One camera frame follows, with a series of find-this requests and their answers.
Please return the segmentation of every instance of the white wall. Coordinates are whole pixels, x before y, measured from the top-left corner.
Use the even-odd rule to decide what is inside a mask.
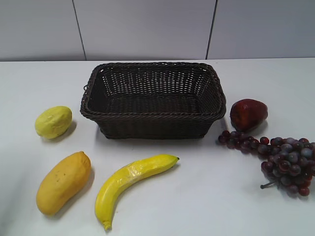
[[[71,0],[0,0],[0,61],[84,59]]]
[[[205,59],[215,0],[74,0],[87,60]]]
[[[315,0],[219,0],[208,59],[315,57]]]

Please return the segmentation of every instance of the basket rim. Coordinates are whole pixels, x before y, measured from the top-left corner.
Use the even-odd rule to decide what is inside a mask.
[[[92,92],[92,88],[94,86],[95,80],[96,80],[96,75],[99,71],[101,71],[104,68],[107,67],[117,67],[117,68],[129,68],[129,67],[146,67],[146,66],[161,66],[164,68],[167,68],[169,66],[189,66],[189,68],[194,68],[194,67],[203,67],[203,70],[205,72],[211,73],[214,78],[219,80],[219,77],[216,73],[216,71],[213,69],[213,67],[209,64],[205,64],[202,62],[167,62],[167,61],[159,61],[159,62],[110,62],[110,63],[104,63],[96,66],[90,76],[90,79],[88,81],[88,84],[84,86],[84,94],[83,98],[81,101],[81,108],[80,112],[82,115],[86,117],[88,116],[94,116],[97,118],[112,118],[112,117],[146,117],[146,118],[154,118],[156,116],[167,116],[167,117],[181,117],[181,118],[206,118],[206,119],[220,119],[222,118],[225,113],[226,113],[226,98],[225,95],[222,91],[222,87],[216,86],[216,95],[219,97],[219,104],[218,104],[218,110],[216,112],[208,112],[208,113],[183,113],[183,112],[146,112],[146,113],[114,113],[114,112],[97,112],[97,111],[92,111],[91,109],[88,108],[88,103],[90,100],[90,95]]]

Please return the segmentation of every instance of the red apple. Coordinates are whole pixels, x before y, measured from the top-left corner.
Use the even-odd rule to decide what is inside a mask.
[[[267,119],[268,108],[260,101],[243,99],[233,104],[230,117],[237,131],[249,132]]]

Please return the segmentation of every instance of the grape stem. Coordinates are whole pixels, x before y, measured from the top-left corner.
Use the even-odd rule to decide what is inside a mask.
[[[272,182],[267,183],[267,184],[264,184],[264,185],[261,185],[260,188],[261,188],[261,189],[267,188],[267,187],[269,187],[271,184],[274,184],[274,183],[276,183],[276,182],[277,182],[277,180],[272,181]]]

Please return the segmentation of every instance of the brown wicker basket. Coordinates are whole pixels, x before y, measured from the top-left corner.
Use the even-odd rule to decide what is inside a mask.
[[[107,63],[93,70],[80,112],[109,139],[192,139],[204,137],[225,105],[210,65]]]

